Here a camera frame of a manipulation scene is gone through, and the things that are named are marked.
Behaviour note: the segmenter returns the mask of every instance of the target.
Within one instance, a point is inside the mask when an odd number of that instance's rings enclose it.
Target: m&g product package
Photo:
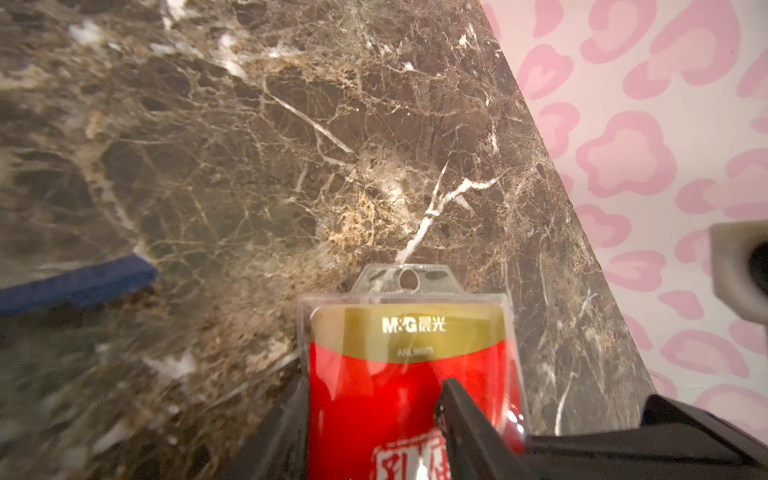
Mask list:
[[[442,382],[462,383],[513,450],[525,435],[513,313],[446,266],[369,265],[350,293],[302,296],[309,477],[450,478],[435,427]]]

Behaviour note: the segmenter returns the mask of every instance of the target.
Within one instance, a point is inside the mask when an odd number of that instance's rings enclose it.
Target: m&g logo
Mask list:
[[[444,316],[420,316],[419,321],[413,316],[392,316],[382,318],[382,331],[384,333],[427,333],[445,332]]]

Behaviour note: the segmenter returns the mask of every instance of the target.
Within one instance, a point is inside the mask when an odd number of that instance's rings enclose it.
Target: blue object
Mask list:
[[[62,303],[85,308],[139,290],[155,279],[157,270],[131,255],[0,290],[0,316]]]

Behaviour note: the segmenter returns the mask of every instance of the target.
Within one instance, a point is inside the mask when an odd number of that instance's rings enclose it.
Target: brown marble countertop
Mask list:
[[[3,320],[0,476],[209,478],[295,372],[296,295],[406,259],[511,296],[533,433],[639,422],[650,378],[479,5],[8,0],[0,35],[0,286],[131,251],[161,275]]]

